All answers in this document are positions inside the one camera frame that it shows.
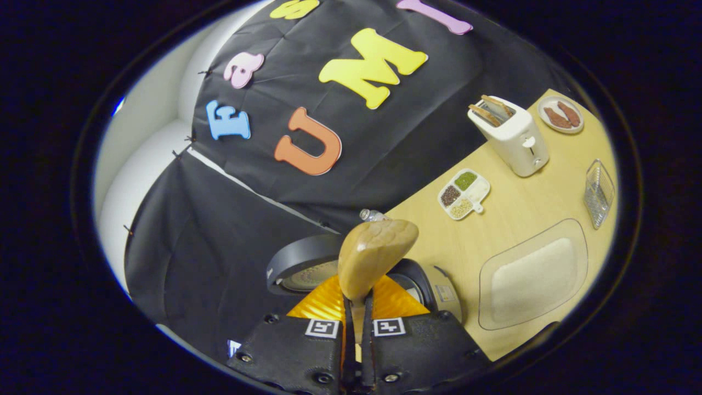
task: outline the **green seeds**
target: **green seeds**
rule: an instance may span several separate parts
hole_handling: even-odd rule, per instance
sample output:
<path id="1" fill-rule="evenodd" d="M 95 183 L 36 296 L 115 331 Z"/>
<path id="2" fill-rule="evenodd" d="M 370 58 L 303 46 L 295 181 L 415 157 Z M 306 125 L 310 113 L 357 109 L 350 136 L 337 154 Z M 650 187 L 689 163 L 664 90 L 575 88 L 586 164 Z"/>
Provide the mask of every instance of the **green seeds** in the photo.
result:
<path id="1" fill-rule="evenodd" d="M 470 186 L 470 184 L 472 184 L 473 181 L 475 181 L 477 178 L 478 178 L 478 177 L 477 177 L 475 174 L 470 173 L 469 171 L 467 171 L 467 172 L 461 174 L 461 176 L 459 176 L 459 177 L 456 179 L 455 182 L 456 182 L 456 185 L 457 185 L 461 190 L 466 190 L 466 189 L 468 189 L 468 187 Z"/>

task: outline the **seeds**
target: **seeds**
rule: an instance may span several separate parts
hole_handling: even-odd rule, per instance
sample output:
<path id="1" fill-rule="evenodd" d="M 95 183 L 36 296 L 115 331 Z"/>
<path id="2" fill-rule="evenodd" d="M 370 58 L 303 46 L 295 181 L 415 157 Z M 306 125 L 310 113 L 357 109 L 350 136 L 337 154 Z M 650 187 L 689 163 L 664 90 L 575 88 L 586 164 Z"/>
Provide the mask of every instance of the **seeds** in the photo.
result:
<path id="1" fill-rule="evenodd" d="M 451 208 L 451 215 L 460 218 L 466 215 L 473 208 L 473 204 L 468 199 L 461 199 L 457 205 Z"/>
<path id="2" fill-rule="evenodd" d="M 475 174 L 467 171 L 467 172 L 461 174 L 461 176 L 456 179 L 456 185 L 461 190 L 466 190 L 466 189 L 468 189 L 470 184 L 472 184 L 473 181 L 475 181 L 475 179 L 477 179 L 477 178 L 478 177 Z"/>
<path id="3" fill-rule="evenodd" d="M 455 189 L 453 186 L 449 186 L 444 191 L 444 194 L 441 195 L 441 202 L 444 204 L 444 207 L 448 207 L 451 205 L 451 203 L 455 202 L 456 199 L 458 199 L 458 196 L 461 196 L 461 193 L 458 192 L 458 189 Z"/>

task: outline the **bread slice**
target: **bread slice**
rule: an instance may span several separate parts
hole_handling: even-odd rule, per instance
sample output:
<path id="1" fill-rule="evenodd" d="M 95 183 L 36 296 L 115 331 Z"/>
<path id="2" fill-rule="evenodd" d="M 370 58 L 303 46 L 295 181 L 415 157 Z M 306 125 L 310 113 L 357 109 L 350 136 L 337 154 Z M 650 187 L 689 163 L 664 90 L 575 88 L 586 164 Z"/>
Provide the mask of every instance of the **bread slice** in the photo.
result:
<path id="1" fill-rule="evenodd" d="M 502 122 L 500 122 L 499 119 L 495 118 L 495 116 L 492 115 L 488 110 L 480 108 L 480 107 L 476 106 L 475 104 L 469 105 L 468 108 L 473 110 L 482 119 L 485 119 L 486 121 L 490 122 L 492 124 L 492 126 L 498 127 L 498 126 L 502 125 Z"/>
<path id="2" fill-rule="evenodd" d="M 514 115 L 512 110 L 510 110 L 509 107 L 507 107 L 505 105 L 505 103 L 502 103 L 501 101 L 499 101 L 495 98 L 491 98 L 488 95 L 482 95 L 482 96 L 480 96 L 480 98 L 483 99 L 485 104 L 487 104 L 488 108 L 492 112 L 497 113 L 501 117 L 503 117 L 505 119 L 509 119 L 510 117 L 512 117 Z"/>

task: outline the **plastic bottle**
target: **plastic bottle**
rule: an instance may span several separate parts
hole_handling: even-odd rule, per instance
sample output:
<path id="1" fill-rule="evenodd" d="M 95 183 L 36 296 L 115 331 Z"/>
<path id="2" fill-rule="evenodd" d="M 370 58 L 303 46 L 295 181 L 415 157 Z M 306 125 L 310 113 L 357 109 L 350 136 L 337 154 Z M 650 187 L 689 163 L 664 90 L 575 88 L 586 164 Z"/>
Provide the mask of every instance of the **plastic bottle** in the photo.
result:
<path id="1" fill-rule="evenodd" d="M 392 218 L 386 216 L 385 214 L 383 214 L 382 212 L 379 212 L 377 210 L 370 210 L 370 209 L 361 210 L 360 217 L 365 222 L 389 221 L 392 219 Z"/>

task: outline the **plate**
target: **plate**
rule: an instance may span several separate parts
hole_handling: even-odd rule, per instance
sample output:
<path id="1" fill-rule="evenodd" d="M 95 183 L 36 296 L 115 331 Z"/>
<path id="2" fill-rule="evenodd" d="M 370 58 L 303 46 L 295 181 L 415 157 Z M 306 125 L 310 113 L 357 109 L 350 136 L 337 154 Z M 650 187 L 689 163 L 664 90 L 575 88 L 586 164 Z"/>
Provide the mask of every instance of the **plate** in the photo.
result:
<path id="1" fill-rule="evenodd" d="M 543 316 L 578 294 L 587 274 L 583 227 L 564 219 L 483 264 L 478 323 L 497 330 Z"/>
<path id="2" fill-rule="evenodd" d="M 577 127 L 564 129 L 562 127 L 557 127 L 556 125 L 551 123 L 551 120 L 548 118 L 548 115 L 546 115 L 546 111 L 544 110 L 544 108 L 551 108 L 553 109 L 553 111 L 556 112 L 556 114 L 567 118 L 563 111 L 561 111 L 561 109 L 558 108 L 559 101 L 563 102 L 563 104 L 570 107 L 573 111 L 575 111 L 578 117 L 580 117 L 580 124 Z M 583 118 L 583 115 L 580 113 L 580 110 L 578 110 L 578 108 L 570 100 L 560 96 L 547 96 L 541 99 L 541 101 L 538 102 L 538 115 L 551 129 L 557 130 L 561 133 L 575 134 L 583 130 L 583 126 L 585 125 L 585 118 Z"/>

